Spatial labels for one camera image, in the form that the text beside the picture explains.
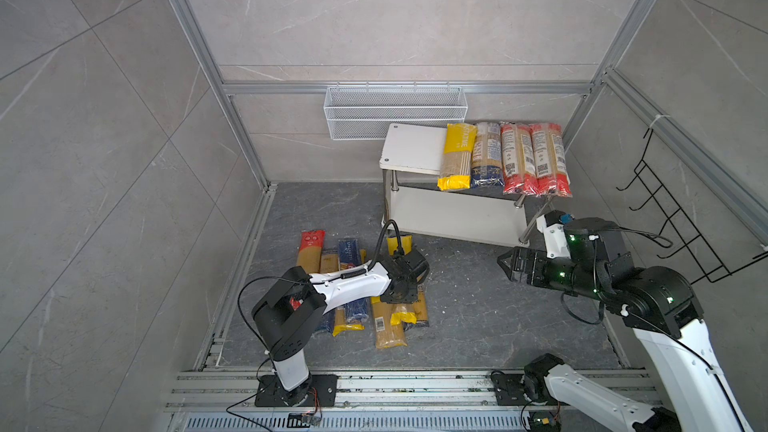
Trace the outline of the red label spaghetti bag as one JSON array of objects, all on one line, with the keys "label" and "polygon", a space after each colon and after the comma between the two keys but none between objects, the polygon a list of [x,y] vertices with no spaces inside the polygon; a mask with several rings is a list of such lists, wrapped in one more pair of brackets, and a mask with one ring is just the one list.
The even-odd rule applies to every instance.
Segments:
[{"label": "red label spaghetti bag", "polygon": [[536,196],[538,182],[528,125],[501,123],[504,194]]}]

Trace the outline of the blue end spaghetti bag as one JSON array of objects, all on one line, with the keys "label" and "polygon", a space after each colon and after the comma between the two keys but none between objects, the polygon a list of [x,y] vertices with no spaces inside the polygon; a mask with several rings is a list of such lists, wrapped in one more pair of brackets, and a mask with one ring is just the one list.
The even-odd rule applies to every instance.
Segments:
[{"label": "blue end spaghetti bag", "polygon": [[496,122],[476,124],[477,135],[471,158],[470,187],[503,185],[501,127]]}]

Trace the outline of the yellow Pastatime spaghetti bag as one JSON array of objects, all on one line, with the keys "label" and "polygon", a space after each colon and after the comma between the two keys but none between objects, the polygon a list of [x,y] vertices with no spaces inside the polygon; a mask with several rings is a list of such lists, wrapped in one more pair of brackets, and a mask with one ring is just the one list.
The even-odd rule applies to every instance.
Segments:
[{"label": "yellow Pastatime spaghetti bag", "polygon": [[441,191],[470,188],[472,153],[478,128],[467,123],[446,127],[438,188]]}]

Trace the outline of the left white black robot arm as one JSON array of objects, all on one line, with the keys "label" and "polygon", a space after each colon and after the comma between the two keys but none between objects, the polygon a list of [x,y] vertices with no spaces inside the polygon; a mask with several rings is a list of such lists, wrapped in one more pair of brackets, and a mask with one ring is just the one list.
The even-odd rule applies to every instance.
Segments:
[{"label": "left white black robot arm", "polygon": [[362,265],[329,274],[310,274],[294,266],[272,276],[274,284],[241,318],[265,348],[282,400],[293,405],[312,390],[304,348],[326,314],[371,297],[390,304],[414,303],[428,275],[424,255],[404,250],[398,224],[389,219],[372,259]]}]

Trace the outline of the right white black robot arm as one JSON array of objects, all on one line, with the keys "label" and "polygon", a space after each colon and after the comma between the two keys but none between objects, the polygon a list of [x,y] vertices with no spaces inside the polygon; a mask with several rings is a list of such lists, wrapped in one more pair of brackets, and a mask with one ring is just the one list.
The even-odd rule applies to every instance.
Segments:
[{"label": "right white black robot arm", "polygon": [[664,266],[634,264],[625,228],[559,212],[537,220],[542,250],[514,247],[498,265],[512,282],[581,296],[621,318],[658,372],[672,406],[651,406],[584,377],[553,354],[524,368],[528,405],[565,403],[612,431],[748,431],[689,281]]}]

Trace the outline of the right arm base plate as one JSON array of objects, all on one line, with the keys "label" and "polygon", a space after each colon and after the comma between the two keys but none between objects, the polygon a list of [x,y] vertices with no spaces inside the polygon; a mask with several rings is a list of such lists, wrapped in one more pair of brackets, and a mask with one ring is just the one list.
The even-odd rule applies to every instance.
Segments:
[{"label": "right arm base plate", "polygon": [[493,370],[489,379],[499,406],[522,406],[542,399],[539,384],[530,373]]}]

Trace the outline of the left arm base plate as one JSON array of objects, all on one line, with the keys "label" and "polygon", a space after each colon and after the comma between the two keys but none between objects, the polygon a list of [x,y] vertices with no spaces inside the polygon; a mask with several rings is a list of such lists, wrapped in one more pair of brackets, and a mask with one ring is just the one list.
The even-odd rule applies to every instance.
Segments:
[{"label": "left arm base plate", "polygon": [[287,391],[276,375],[260,378],[254,399],[256,407],[332,407],[337,394],[339,377],[331,374],[310,375],[297,388]]}]

